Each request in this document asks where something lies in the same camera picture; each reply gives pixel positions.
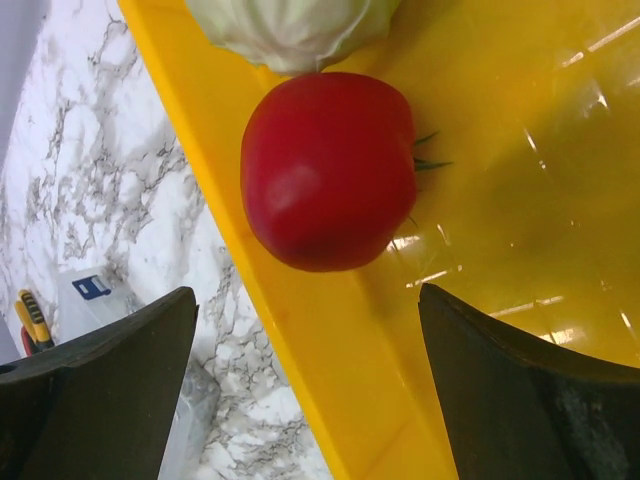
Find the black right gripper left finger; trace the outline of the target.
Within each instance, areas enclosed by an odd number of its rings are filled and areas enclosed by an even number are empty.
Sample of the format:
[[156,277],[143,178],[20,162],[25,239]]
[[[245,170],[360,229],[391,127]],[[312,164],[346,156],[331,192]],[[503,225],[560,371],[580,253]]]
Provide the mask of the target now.
[[157,478],[197,312],[194,291],[179,287],[2,365],[2,478]]

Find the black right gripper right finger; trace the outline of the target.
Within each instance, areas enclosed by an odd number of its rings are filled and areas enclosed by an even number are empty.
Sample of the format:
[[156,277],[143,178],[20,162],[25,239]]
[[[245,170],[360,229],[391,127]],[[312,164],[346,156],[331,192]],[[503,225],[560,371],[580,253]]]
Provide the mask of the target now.
[[461,479],[636,479],[639,371],[425,284],[421,330]]

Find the red tomato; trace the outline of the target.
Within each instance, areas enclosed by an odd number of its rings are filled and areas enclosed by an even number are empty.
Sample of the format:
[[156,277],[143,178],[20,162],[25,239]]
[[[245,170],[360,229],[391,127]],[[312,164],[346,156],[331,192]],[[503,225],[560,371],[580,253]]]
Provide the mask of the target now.
[[363,74],[311,73],[271,89],[243,134],[240,191],[259,243],[283,264],[339,272],[375,260],[409,218],[417,176],[441,163],[406,97]]

